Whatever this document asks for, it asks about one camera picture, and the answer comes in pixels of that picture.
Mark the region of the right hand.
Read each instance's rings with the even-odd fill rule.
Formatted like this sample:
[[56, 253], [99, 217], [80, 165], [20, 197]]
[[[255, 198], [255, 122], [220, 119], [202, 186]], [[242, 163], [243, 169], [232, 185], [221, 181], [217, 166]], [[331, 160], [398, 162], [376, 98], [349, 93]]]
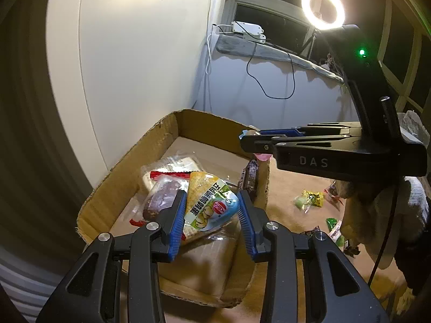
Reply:
[[[355, 244], [362, 244], [371, 259], [376, 261], [389, 222], [394, 183], [365, 184], [337, 180], [338, 195], [346, 200], [341, 233]], [[389, 239], [378, 267], [389, 267], [397, 247], [402, 242], [417, 240], [430, 215], [426, 190], [417, 177], [402, 177], [395, 203], [394, 219]]]

